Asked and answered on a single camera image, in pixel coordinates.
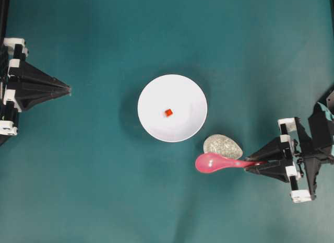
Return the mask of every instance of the white bracket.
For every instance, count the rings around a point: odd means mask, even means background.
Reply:
[[[291,136],[290,136],[290,135],[287,135],[287,134],[280,135],[280,140],[281,140],[281,143],[289,142],[289,145],[290,145],[290,151],[291,151],[291,154],[293,155],[293,154],[294,154],[294,143],[293,143],[293,141],[291,140]]]
[[[0,134],[1,135],[17,135],[17,127],[14,126],[13,121],[0,120]]]
[[[288,119],[279,119],[278,120],[278,127],[281,130],[281,125],[285,124],[287,126],[288,132],[293,132],[297,130],[296,121],[294,118],[288,118]]]
[[[4,45],[8,47],[9,55],[14,54],[15,44],[21,44],[23,47],[22,54],[25,54],[26,57],[28,57],[29,52],[26,48],[26,42],[23,38],[4,38]]]
[[[292,166],[286,166],[285,170],[287,172],[288,177],[291,177],[291,176],[298,177],[298,171],[297,171],[297,168],[296,168],[296,165],[294,164],[294,162],[292,163]]]
[[[311,195],[308,190],[295,190],[290,192],[290,197],[293,203],[302,203],[312,201]]]
[[[8,65],[8,77],[10,78],[12,75],[9,74],[9,69],[10,68],[19,68],[20,67],[20,59],[11,59],[9,60],[9,65]]]
[[[14,102],[14,108],[16,108],[18,112],[22,112],[19,104],[17,103],[15,99],[15,90],[11,90],[11,89],[7,90],[7,88],[5,89],[4,105],[7,104],[7,101]]]

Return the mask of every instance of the plastic spoon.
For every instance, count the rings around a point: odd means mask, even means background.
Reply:
[[[243,161],[226,158],[216,153],[204,153],[196,159],[196,169],[203,173],[212,173],[223,168],[239,167],[245,168],[253,165],[260,165],[263,161]]]

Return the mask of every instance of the table surface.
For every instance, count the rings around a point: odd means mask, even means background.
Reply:
[[[249,155],[279,118],[308,126],[334,80],[330,0],[11,0],[7,35],[73,91],[21,115],[1,147],[1,242],[334,241],[332,166],[303,204],[289,184],[194,167],[211,134]],[[171,73],[208,100],[180,143],[137,117],[143,87]]]

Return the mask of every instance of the green fabric surface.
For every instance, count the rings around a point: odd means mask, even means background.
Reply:
[[[11,0],[7,36],[73,90],[23,113],[1,147],[0,242],[334,241],[333,166],[303,204],[278,180],[194,167],[209,135],[246,156],[279,118],[308,127],[334,81],[330,0]],[[180,143],[137,117],[144,86],[172,73],[208,101]]]

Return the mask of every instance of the red cube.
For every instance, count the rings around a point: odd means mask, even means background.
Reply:
[[[171,109],[165,110],[166,117],[169,117],[170,115],[173,114]]]

